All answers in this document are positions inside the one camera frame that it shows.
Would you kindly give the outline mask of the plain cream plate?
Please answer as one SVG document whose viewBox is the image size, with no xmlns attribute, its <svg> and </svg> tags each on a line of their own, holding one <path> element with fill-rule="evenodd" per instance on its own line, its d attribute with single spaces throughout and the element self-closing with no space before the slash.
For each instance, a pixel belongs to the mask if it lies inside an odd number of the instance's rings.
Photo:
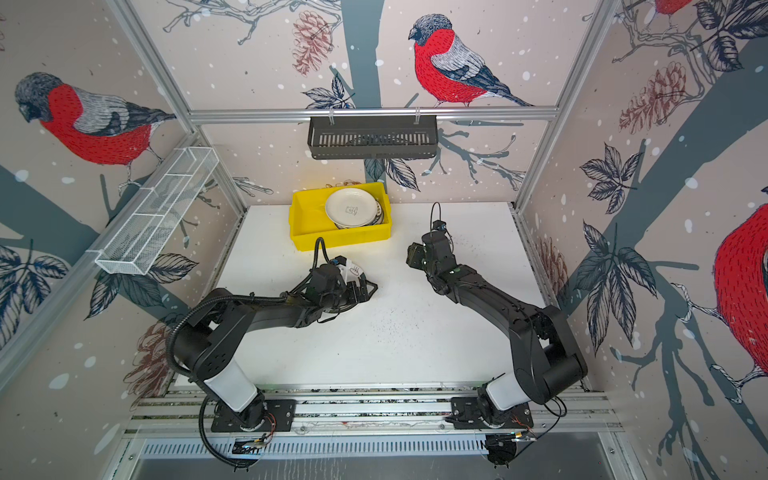
<svg viewBox="0 0 768 480">
<path fill-rule="evenodd" d="M 344 188 L 332 193 L 325 202 L 325 213 L 332 223 L 366 224 L 376 216 L 378 201 L 365 190 Z"/>
</svg>

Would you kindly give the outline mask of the green rim Hao Wei plate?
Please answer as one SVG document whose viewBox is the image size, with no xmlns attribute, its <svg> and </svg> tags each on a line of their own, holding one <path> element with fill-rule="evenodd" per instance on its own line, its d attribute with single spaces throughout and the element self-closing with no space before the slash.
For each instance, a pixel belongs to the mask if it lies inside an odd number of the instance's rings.
<svg viewBox="0 0 768 480">
<path fill-rule="evenodd" d="M 383 218 L 384 218 L 384 210 L 383 210 L 383 207 L 381 206 L 381 204 L 378 203 L 377 204 L 376 216 L 372 220 L 367 222 L 366 224 L 357 225 L 357 228 L 373 226 L 373 225 L 379 225 L 379 224 L 382 223 Z M 335 226 L 338 229 L 350 229 L 350 228 L 353 228 L 353 225 L 345 225 L 345 224 L 338 224 L 338 223 L 335 223 Z"/>
</svg>

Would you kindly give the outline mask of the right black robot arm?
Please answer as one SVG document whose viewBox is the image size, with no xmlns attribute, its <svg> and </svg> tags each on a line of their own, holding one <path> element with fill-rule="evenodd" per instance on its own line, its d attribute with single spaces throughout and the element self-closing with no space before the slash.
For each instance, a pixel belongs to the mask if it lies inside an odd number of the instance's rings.
<svg viewBox="0 0 768 480">
<path fill-rule="evenodd" d="M 554 306 L 519 300 L 458 263 L 447 232 L 432 230 L 411 244 L 406 264 L 424 272 L 437 294 L 473 310 L 507 336 L 511 370 L 480 389 L 480 397 L 493 409 L 543 405 L 588 374 L 566 315 Z"/>
</svg>

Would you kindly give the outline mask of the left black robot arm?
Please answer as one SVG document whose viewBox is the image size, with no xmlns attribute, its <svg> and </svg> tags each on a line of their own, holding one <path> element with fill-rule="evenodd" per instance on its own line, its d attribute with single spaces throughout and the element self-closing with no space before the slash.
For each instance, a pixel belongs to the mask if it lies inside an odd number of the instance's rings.
<svg viewBox="0 0 768 480">
<path fill-rule="evenodd" d="M 276 297 L 210 292 L 166 338 L 169 367 L 252 428 L 266 414 L 264 395 L 235 354 L 250 332 L 327 323 L 372 299 L 379 289 L 360 267 L 336 257 L 313 266 L 293 289 Z"/>
</svg>

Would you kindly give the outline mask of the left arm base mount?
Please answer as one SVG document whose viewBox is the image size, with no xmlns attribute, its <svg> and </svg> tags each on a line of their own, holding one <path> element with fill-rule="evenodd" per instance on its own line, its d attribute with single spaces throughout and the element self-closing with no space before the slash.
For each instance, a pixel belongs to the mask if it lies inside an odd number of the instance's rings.
<svg viewBox="0 0 768 480">
<path fill-rule="evenodd" d="M 293 399 L 259 400 L 235 412 L 223 401 L 214 408 L 211 431 L 214 433 L 288 432 L 291 430 L 297 402 Z"/>
</svg>

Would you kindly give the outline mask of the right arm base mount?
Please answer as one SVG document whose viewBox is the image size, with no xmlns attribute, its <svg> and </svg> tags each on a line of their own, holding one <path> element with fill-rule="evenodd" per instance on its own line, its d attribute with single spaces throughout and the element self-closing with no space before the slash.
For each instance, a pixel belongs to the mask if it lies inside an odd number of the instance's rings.
<svg viewBox="0 0 768 480">
<path fill-rule="evenodd" d="M 453 397 L 446 422 L 458 430 L 523 429 L 534 426 L 528 404 L 507 410 L 497 409 L 490 400 L 479 397 Z"/>
</svg>

